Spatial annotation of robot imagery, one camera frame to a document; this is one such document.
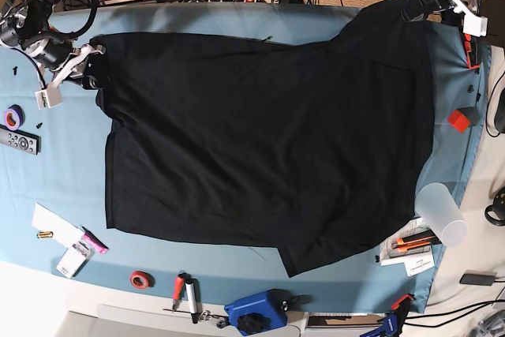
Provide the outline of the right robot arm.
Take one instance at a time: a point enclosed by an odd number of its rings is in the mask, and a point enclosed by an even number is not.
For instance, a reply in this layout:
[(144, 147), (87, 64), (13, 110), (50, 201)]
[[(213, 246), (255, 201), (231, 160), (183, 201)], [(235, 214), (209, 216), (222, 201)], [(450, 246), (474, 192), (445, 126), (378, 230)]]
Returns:
[(63, 0), (6, 0), (1, 8), (1, 45), (24, 55), (35, 67), (41, 89), (48, 88), (43, 71), (50, 70), (53, 82), (70, 81), (87, 90), (97, 89), (92, 76), (90, 55), (104, 54), (101, 46), (76, 49), (73, 43), (92, 26), (99, 0), (91, 0), (85, 24), (75, 32), (60, 32), (52, 28), (49, 19), (53, 8)]

